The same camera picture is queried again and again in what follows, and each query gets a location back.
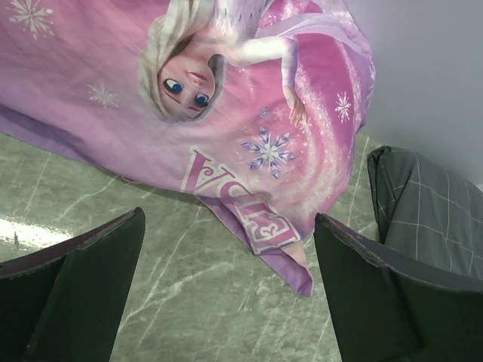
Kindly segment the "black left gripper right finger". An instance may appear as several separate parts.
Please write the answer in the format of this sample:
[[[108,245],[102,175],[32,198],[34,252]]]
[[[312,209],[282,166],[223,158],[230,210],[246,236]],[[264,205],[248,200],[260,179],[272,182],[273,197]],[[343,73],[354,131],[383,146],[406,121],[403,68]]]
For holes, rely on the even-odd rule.
[[[314,242],[343,361],[480,361],[482,282],[419,262],[326,214]]]

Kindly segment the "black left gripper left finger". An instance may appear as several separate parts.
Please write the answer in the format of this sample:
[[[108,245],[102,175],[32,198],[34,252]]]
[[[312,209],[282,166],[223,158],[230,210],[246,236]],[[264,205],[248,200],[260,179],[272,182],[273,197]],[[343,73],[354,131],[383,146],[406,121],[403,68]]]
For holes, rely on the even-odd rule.
[[[139,207],[89,232],[1,263],[3,361],[111,358],[143,245]]]

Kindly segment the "pink printed pillowcase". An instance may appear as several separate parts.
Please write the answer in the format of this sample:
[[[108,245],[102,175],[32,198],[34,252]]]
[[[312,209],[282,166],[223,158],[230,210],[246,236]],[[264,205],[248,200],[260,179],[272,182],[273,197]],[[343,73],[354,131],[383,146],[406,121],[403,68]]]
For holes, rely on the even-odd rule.
[[[298,293],[375,68],[342,1],[3,1],[1,130],[193,195]]]

